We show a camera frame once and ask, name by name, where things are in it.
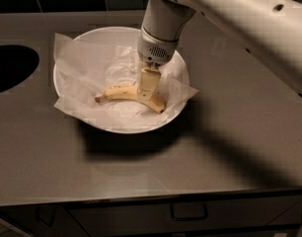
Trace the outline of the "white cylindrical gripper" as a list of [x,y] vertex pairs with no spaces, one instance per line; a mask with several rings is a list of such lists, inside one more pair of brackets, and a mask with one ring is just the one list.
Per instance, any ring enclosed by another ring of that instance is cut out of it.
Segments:
[[[141,28],[137,52],[142,62],[152,66],[163,66],[171,61],[179,42],[179,37],[165,32],[163,37],[152,36],[144,27]],[[144,67],[140,70],[137,87],[138,99],[149,100],[155,92],[161,78],[157,67]]]

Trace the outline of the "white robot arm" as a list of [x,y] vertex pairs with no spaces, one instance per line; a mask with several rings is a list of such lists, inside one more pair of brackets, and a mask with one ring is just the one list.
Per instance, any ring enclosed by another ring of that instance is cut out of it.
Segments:
[[137,51],[155,66],[173,57],[189,19],[203,15],[302,97],[302,4],[293,0],[148,0]]

